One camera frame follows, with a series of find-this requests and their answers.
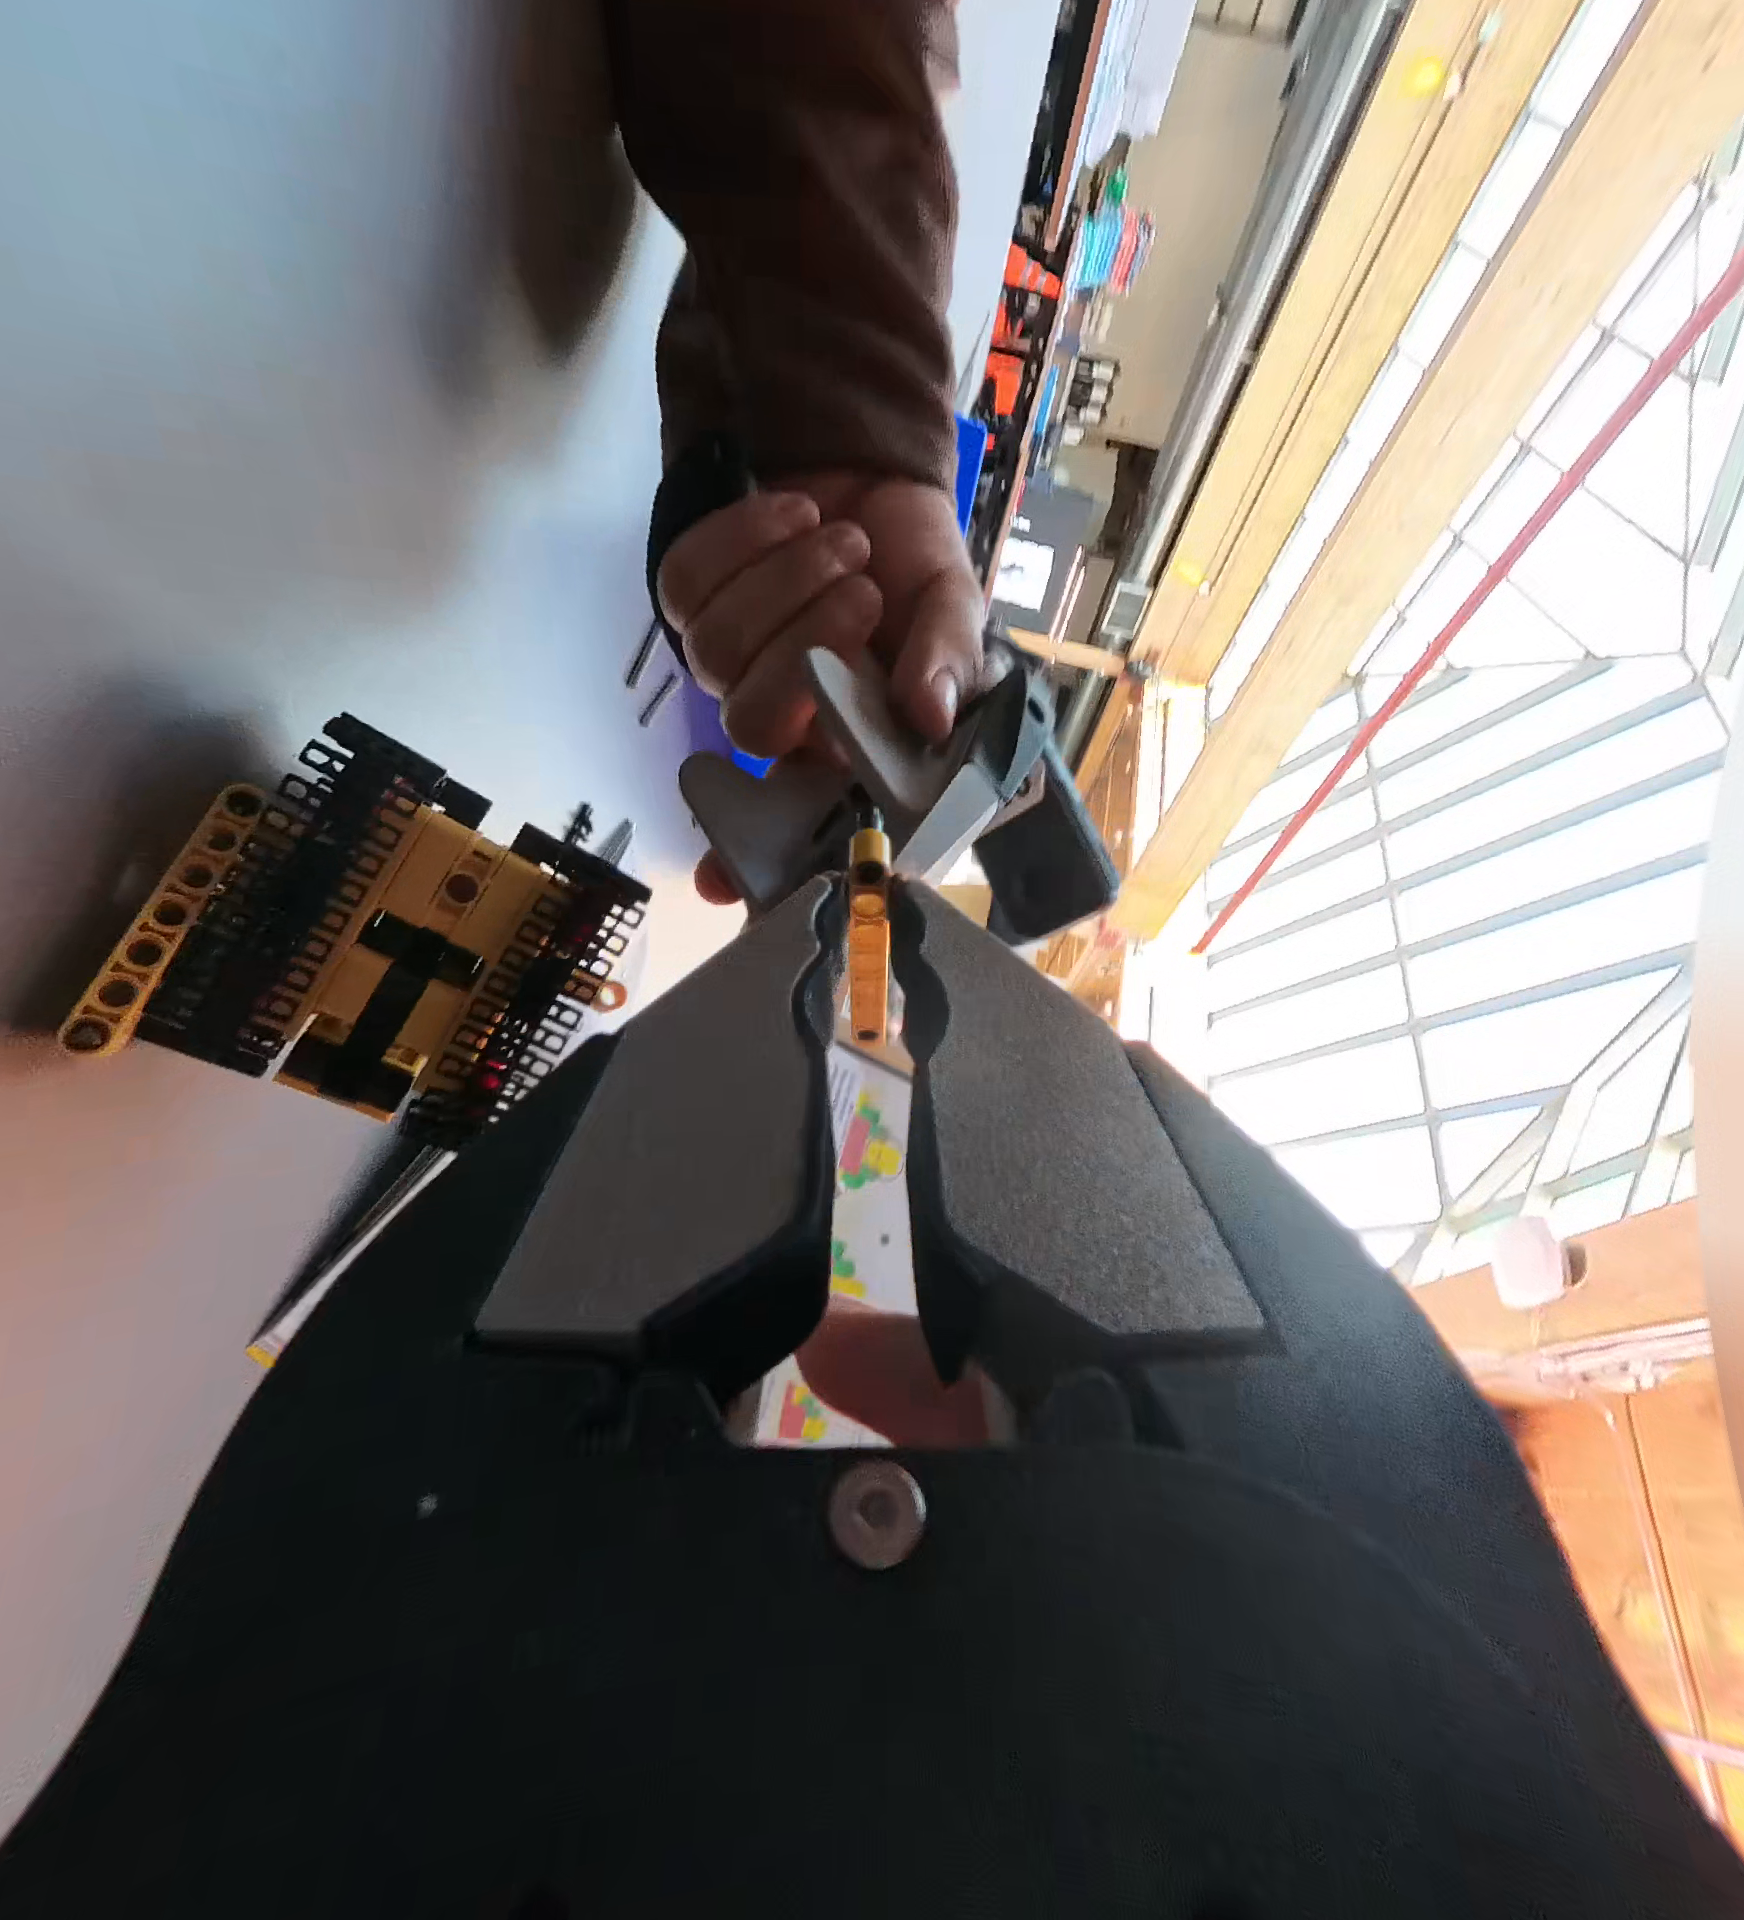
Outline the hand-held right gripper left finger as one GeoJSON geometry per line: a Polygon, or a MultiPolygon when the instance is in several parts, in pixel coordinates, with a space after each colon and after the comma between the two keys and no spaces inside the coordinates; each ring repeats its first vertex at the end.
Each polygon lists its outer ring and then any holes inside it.
{"type": "Polygon", "coordinates": [[[728,1404],[829,1291],[844,882],[821,873],[625,1023],[487,1293],[481,1346],[728,1404]]]}

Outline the glass roof window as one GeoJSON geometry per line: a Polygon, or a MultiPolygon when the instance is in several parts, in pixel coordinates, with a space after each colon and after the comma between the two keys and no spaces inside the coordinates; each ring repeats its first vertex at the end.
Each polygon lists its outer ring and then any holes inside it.
{"type": "MultiPolygon", "coordinates": [[[[1643,3],[1578,3],[1213,670],[1206,734],[1643,3]]],[[[1744,111],[1186,897],[1189,945],[1744,240],[1744,111]]],[[[1689,995],[1744,666],[1744,292],[1195,959],[1220,1109],[1405,1283],[1693,1192],[1689,995]]]]}

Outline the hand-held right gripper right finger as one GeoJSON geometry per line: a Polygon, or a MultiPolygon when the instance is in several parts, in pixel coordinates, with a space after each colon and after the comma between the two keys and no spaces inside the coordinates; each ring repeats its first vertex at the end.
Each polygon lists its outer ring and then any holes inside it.
{"type": "Polygon", "coordinates": [[[896,882],[916,1316],[1000,1390],[1253,1354],[1269,1328],[1124,1044],[942,895],[896,882]]]}

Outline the yellow black lego bulldozer model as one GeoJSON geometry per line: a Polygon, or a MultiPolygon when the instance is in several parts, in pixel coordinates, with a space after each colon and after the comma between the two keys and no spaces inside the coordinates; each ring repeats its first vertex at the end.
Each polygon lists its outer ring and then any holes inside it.
{"type": "Polygon", "coordinates": [[[529,1096],[618,965],[648,888],[355,715],[270,792],[219,792],[58,1026],[266,1080],[459,1149],[529,1096]]]}

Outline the yellow lego beam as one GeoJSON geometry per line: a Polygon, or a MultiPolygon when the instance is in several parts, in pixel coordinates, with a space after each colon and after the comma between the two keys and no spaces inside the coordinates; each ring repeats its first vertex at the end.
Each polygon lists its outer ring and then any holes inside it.
{"type": "Polygon", "coordinates": [[[883,813],[855,802],[847,850],[845,984],[853,1044],[883,1044],[889,1000],[889,839],[883,813]]]}

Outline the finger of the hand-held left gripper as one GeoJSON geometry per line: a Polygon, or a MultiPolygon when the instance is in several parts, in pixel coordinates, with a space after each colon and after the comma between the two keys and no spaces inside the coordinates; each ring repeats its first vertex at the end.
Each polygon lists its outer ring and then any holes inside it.
{"type": "Polygon", "coordinates": [[[771,909],[847,866],[860,792],[828,756],[785,756],[754,776],[699,750],[681,763],[676,789],[706,842],[693,882],[709,903],[771,909]]]}
{"type": "Polygon", "coordinates": [[[829,649],[807,653],[807,684],[819,739],[881,811],[891,869],[941,883],[1000,810],[978,723],[930,743],[910,733],[873,663],[829,649]]]}

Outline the wooden roof beam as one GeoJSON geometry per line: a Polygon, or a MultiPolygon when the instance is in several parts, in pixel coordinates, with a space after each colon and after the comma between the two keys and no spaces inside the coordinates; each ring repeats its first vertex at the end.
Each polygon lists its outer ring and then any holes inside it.
{"type": "Polygon", "coordinates": [[[1643,3],[1136,858],[1110,915],[1124,940],[1173,927],[1243,807],[1741,111],[1744,3],[1643,3]]]}

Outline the red pipe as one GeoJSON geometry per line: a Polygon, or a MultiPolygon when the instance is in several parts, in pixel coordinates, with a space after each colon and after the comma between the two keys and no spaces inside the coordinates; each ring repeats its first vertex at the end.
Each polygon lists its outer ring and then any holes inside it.
{"type": "Polygon", "coordinates": [[[1634,420],[1638,420],[1640,414],[1649,408],[1658,391],[1675,375],[1681,364],[1719,321],[1725,307],[1732,305],[1741,292],[1744,240],[1730,257],[1719,278],[1693,305],[1685,321],[1679,323],[1665,348],[1640,373],[1617,408],[1582,442],[1578,454],[1562,467],[1558,480],[1534,504],[1529,517],[1510,534],[1505,548],[1487,565],[1481,581],[1467,593],[1460,605],[1441,624],[1436,634],[1430,636],[1413,665],[1400,674],[1391,695],[1386,695],[1379,709],[1359,723],[1359,727],[1346,740],[1344,750],[1316,783],[1316,789],[1291,811],[1284,827],[1268,843],[1253,868],[1211,914],[1204,932],[1189,945],[1189,953],[1204,956],[1242,911],[1243,902],[1251,900],[1251,895],[1266,883],[1268,875],[1272,875],[1277,864],[1287,855],[1291,843],[1310,827],[1312,819],[1335,796],[1335,789],[1354,769],[1354,765],[1388,728],[1391,720],[1413,703],[1416,688],[1447,658],[1452,644],[1463,636],[1463,633],[1489,605],[1489,600],[1509,583],[1512,571],[1518,566],[1531,546],[1544,534],[1553,517],[1582,487],[1588,478],[1605,462],[1609,452],[1625,437],[1634,420]]]}

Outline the person's left forearm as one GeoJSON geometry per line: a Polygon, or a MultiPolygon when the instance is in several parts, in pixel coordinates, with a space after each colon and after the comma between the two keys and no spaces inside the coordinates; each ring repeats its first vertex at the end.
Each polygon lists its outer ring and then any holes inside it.
{"type": "Polygon", "coordinates": [[[634,178],[683,240],[655,346],[664,467],[950,491],[958,188],[941,2],[603,3],[634,178]]]}

